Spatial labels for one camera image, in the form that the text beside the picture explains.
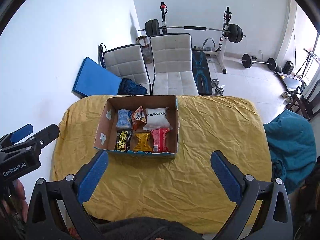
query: cardboard box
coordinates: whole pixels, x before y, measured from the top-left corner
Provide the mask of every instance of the cardboard box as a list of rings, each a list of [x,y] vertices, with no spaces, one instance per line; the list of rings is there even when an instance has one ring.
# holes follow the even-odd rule
[[[169,152],[151,153],[151,152],[134,152],[132,149],[137,145],[137,138],[134,134],[131,137],[130,150],[123,152],[115,150],[116,135],[118,122],[118,110],[127,109],[131,111],[137,110],[140,106],[144,111],[146,108],[163,108],[167,109],[167,120],[169,121],[172,130],[166,134],[166,146]],[[134,131],[149,132],[143,130],[143,124]],[[152,156],[152,157],[168,157],[175,158],[178,151],[178,132],[179,132],[179,116],[178,103],[175,95],[152,95],[152,96],[124,96],[109,98],[104,106],[97,128],[96,138],[94,140],[94,148],[106,150],[108,153],[133,155],[133,156]],[[149,144],[153,148],[153,138],[150,135]]]

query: barbell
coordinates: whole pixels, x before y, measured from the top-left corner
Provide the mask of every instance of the barbell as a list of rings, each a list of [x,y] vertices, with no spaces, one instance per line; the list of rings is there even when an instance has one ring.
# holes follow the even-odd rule
[[[240,61],[242,62],[242,65],[245,68],[251,67],[253,63],[261,63],[261,64],[268,64],[268,68],[270,70],[276,71],[277,62],[273,58],[269,58],[267,60],[267,62],[254,61],[253,59],[257,59],[257,58],[256,57],[252,57],[249,54],[243,54],[242,59]]]
[[[145,23],[145,28],[138,30],[138,32],[145,31],[146,35],[148,37],[153,35],[159,35],[160,29],[185,29],[185,30],[200,30],[200,31],[219,31],[228,33],[228,39],[230,42],[238,43],[242,40],[242,37],[246,37],[246,35],[243,35],[242,29],[239,27],[239,25],[236,24],[229,24],[229,30],[220,30],[220,29],[214,29],[214,28],[207,28],[207,27],[200,27],[200,26],[166,26],[166,27],[160,27],[159,22],[157,19],[148,20]]]

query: metal bolt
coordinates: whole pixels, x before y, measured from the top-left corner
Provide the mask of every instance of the metal bolt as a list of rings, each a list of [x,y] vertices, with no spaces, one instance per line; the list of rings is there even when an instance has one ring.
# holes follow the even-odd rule
[[[44,179],[40,178],[37,180],[37,184],[41,185],[44,182]]]
[[[245,179],[248,180],[248,181],[253,181],[254,177],[252,175],[248,174],[248,175],[245,176]]]
[[[281,185],[283,183],[282,179],[276,178],[276,183]]]
[[[69,175],[66,176],[66,180],[67,181],[72,181],[74,179],[74,177],[75,176],[73,174],[69,174]]]

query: chair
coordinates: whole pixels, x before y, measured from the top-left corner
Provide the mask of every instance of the chair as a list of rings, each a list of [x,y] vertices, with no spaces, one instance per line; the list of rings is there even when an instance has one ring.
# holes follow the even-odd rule
[[[313,111],[312,111],[312,109],[314,109],[320,103],[320,92],[318,92],[313,97],[313,99],[311,101],[309,101],[313,92],[315,91],[315,89],[317,88],[319,83],[320,83],[320,80],[318,79],[316,84],[312,88],[311,93],[307,96],[307,98],[305,98],[304,96],[300,96],[298,93],[295,93],[295,92],[292,93],[293,101],[292,101],[292,103],[287,104],[286,108],[293,111],[292,107],[297,106],[298,109],[295,110],[294,112],[297,113],[300,110],[303,117],[305,119],[307,119],[308,121],[310,121],[313,117],[315,117],[320,112],[320,109],[318,111],[316,111],[315,113],[313,113]]]
[[[191,35],[169,33],[150,37],[154,95],[198,95],[192,73]]]
[[[103,53],[106,69],[121,78],[144,86],[151,94],[151,83],[140,44],[130,44]]]

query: blue plastic package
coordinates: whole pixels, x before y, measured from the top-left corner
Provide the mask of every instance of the blue plastic package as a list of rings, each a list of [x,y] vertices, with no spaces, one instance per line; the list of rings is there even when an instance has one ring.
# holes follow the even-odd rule
[[[126,109],[120,109],[118,111],[117,128],[128,129],[131,128],[131,111]]]

